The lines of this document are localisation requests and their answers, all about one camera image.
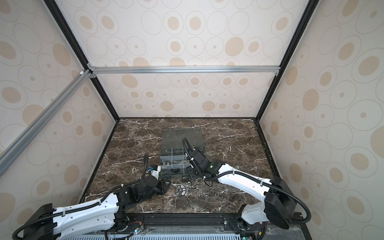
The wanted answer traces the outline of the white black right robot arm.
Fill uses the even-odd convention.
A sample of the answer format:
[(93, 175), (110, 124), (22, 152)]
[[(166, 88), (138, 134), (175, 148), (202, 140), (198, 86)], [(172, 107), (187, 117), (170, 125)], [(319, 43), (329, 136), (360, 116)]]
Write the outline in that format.
[(186, 157), (192, 172), (206, 184), (218, 181), (259, 200), (256, 204), (245, 205), (240, 211), (240, 218), (249, 225), (270, 222), (281, 229), (288, 229), (291, 223), (308, 223), (312, 219), (308, 206), (280, 177), (270, 180), (252, 176), (222, 161), (209, 161), (197, 149), (186, 150)]

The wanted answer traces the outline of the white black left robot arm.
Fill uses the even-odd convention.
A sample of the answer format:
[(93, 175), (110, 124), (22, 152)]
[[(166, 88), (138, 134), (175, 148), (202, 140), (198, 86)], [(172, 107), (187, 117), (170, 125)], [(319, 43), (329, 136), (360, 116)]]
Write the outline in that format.
[(146, 176), (112, 188), (102, 198), (78, 205), (40, 207), (12, 234), (14, 240), (66, 240), (96, 231), (120, 233), (128, 230), (126, 211), (153, 196), (164, 195), (171, 181)]

